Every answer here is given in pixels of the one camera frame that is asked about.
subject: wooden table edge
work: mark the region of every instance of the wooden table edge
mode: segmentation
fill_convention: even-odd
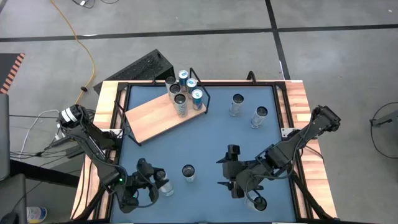
[[[202,80],[202,82],[252,82],[251,80]],[[296,128],[302,128],[308,124],[310,117],[310,107],[308,105],[307,95],[305,93],[304,84],[302,80],[257,80],[257,82],[285,82],[287,96],[289,99],[289,106],[292,112],[294,126]],[[152,83],[152,80],[123,80],[123,81],[104,81],[102,84],[101,93],[99,94],[99,99],[96,108],[96,114],[94,117],[94,124],[99,128],[111,128],[111,120],[114,109],[114,100],[116,99],[116,93],[118,91],[119,83]],[[163,80],[157,81],[157,83],[164,83]],[[284,108],[284,99],[281,94],[281,90],[278,90],[279,103],[282,112],[282,117],[284,120],[284,126],[289,127],[287,124],[287,114]],[[308,145],[318,152],[320,152],[318,141],[312,140]],[[85,166],[82,169],[78,189],[76,191],[75,201],[73,203],[72,212],[75,211],[80,194],[82,191],[82,179],[83,171],[85,174],[85,186],[83,188],[83,196],[80,202],[80,206],[76,211],[75,217],[84,210],[86,203],[86,196],[88,194],[88,202],[94,197],[96,191],[98,190],[99,179],[96,172],[96,167],[91,168],[91,178],[90,178],[90,189],[87,193],[86,187],[88,183],[88,171],[90,169],[90,159],[86,156]],[[312,154],[309,151],[304,151],[302,157],[303,169],[305,174],[305,180],[307,182],[307,187],[317,202],[323,207],[323,209],[331,216],[336,217],[336,210],[333,203],[333,198],[331,196],[330,186],[328,183],[328,178],[325,171],[325,166],[323,161]],[[297,189],[297,198],[300,209],[301,217],[305,218],[305,205],[302,194],[299,189]],[[101,208],[99,210],[99,218],[105,218],[106,207],[108,204],[108,194],[105,193],[103,196],[103,201],[101,203]]]

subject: white cable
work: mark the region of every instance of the white cable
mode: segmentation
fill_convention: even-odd
[[[26,132],[26,136],[25,136],[25,139],[24,139],[24,143],[23,143],[22,149],[21,149],[21,154],[19,155],[19,161],[22,162],[22,158],[21,158],[21,157],[22,157],[22,153],[24,152],[25,145],[26,145],[26,141],[27,141],[27,137],[29,136],[30,130],[33,128],[33,126],[35,126],[35,124],[37,123],[37,121],[39,120],[39,118],[40,118],[40,116],[41,116],[42,114],[44,114],[44,113],[49,113],[49,112],[57,112],[58,114],[60,113],[59,110],[48,110],[48,111],[43,111],[43,112],[41,112],[41,113],[37,116],[37,118],[36,118],[36,120],[33,122],[32,126],[31,126],[31,127],[27,130],[27,132]]]

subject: gray floor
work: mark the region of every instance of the gray floor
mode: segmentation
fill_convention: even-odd
[[[271,2],[278,27],[398,24],[396,1]],[[265,2],[260,0],[120,0],[114,5],[97,1],[93,9],[83,9],[71,1],[56,3],[80,35],[271,26]],[[54,35],[71,35],[71,32],[47,0],[8,0],[0,13],[0,38]],[[320,138],[338,216],[358,222],[395,223],[398,165],[374,150],[369,119],[383,104],[397,101],[398,30],[294,32],[281,33],[280,38],[290,76],[304,80],[310,106],[328,105],[343,120],[338,132]],[[203,78],[244,78],[253,70],[257,78],[282,79],[271,33],[83,42],[96,62],[98,72],[94,83],[153,49],[159,49],[176,70],[193,67]],[[89,58],[75,41],[0,43],[0,52],[26,54],[9,91],[14,114],[39,114],[70,106],[79,87],[91,74]],[[91,91],[81,104],[95,109],[97,100],[98,96]],[[391,106],[381,114],[396,109],[398,106]],[[26,128],[32,122],[12,118],[13,151],[21,149]],[[41,150],[51,141],[54,131],[53,121],[40,120],[31,132],[25,151]],[[398,156],[395,133],[394,127],[387,125],[375,130],[375,140],[384,152]],[[27,162],[41,165],[47,161],[30,159]],[[67,167],[62,169],[71,171],[81,163],[58,162],[49,167],[63,163],[60,166]],[[28,197],[30,205],[54,206],[51,198],[58,195],[60,203],[52,212],[60,217],[68,216],[74,189],[42,185],[36,191]]]

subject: warning stripe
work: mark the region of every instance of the warning stripe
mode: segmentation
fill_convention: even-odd
[[[17,56],[14,64],[12,65],[12,68],[10,69],[10,73],[6,78],[6,81],[2,84],[2,87],[0,88],[0,93],[6,94],[8,92],[8,90],[11,87],[12,81],[14,81],[15,76],[17,75],[19,67],[21,66],[21,63],[24,60],[24,58],[25,58],[24,53],[21,53]]]

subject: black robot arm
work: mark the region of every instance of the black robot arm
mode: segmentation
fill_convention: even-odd
[[[301,130],[295,130],[288,135],[287,141],[269,146],[252,161],[239,161],[240,147],[229,145],[224,158],[217,163],[223,164],[223,176],[229,182],[219,182],[231,191],[232,198],[242,198],[251,190],[262,190],[259,186],[264,178],[283,179],[294,173],[293,161],[297,151],[303,148],[311,139],[317,138],[325,131],[336,131],[341,119],[327,106],[318,106],[311,113],[308,125]],[[280,177],[284,171],[288,175]]]
[[[120,148],[118,136],[111,131],[103,132],[97,128],[90,121],[86,109],[80,105],[73,105],[63,110],[59,114],[58,122],[60,130],[73,138],[97,167],[101,189],[115,194],[122,212],[129,213],[135,208],[148,207],[139,205],[138,196],[136,196],[138,189],[149,189],[151,205],[157,201],[158,189],[169,180],[156,179],[155,183],[152,183],[150,177],[159,171],[164,171],[163,169],[152,167],[142,158],[137,162],[137,172],[128,175],[124,167],[113,164],[104,151]],[[84,215],[80,216],[82,219],[91,212],[85,210],[83,213]]]

